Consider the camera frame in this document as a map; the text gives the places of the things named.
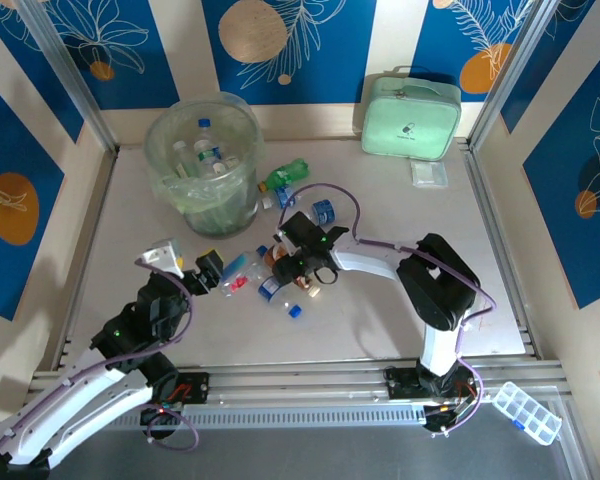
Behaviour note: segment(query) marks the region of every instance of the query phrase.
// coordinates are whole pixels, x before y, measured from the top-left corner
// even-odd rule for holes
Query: white table surface
[[[259,178],[296,157],[309,163],[311,181],[337,183],[356,195],[362,205],[361,237],[414,244],[429,232],[439,233],[474,270],[499,308],[467,333],[466,355],[524,353],[455,144],[444,160],[449,177],[446,189],[412,186],[408,161],[367,155],[352,140],[269,143],[267,159],[258,166]],[[341,195],[323,192],[332,200]],[[353,206],[342,203],[342,224],[349,226]],[[176,237],[186,268],[192,268],[196,257],[212,247],[226,264],[242,251],[272,244],[277,215],[259,212],[248,230],[228,240],[199,237],[174,209],[154,199],[142,150],[122,149],[90,254],[66,360],[75,358],[108,319],[135,300],[147,272],[133,261],[153,242]],[[298,294],[304,313],[297,320],[272,309],[248,288],[231,298],[219,291],[196,297],[194,327],[167,355],[183,367],[417,357],[421,352],[424,324],[396,282],[342,272],[338,282],[324,286],[318,297]]]

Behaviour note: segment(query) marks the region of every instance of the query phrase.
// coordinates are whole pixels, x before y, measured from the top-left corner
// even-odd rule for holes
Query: green plastic bottle
[[[296,158],[288,165],[276,168],[269,174],[264,182],[258,184],[258,189],[261,192],[273,190],[274,188],[284,187],[292,182],[302,180],[309,175],[309,165],[304,161],[304,158]]]

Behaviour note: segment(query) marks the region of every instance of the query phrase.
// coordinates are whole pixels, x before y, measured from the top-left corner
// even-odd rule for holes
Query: mint green case
[[[362,149],[435,161],[444,156],[460,121],[460,89],[418,78],[381,77],[372,87]]]

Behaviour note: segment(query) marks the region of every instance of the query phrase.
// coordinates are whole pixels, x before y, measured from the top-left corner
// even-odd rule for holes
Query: blue cap
[[[298,318],[301,313],[302,313],[302,308],[300,308],[299,305],[294,305],[293,307],[291,307],[291,310],[289,310],[289,316],[291,318]]]

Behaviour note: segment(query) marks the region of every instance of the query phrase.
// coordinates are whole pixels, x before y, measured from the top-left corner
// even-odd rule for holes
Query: gray floor
[[[571,478],[559,442],[535,443],[485,405],[450,438],[421,427],[202,430],[190,454],[151,447],[140,432],[105,431],[51,475],[59,479],[524,479]],[[167,441],[185,441],[176,434]]]

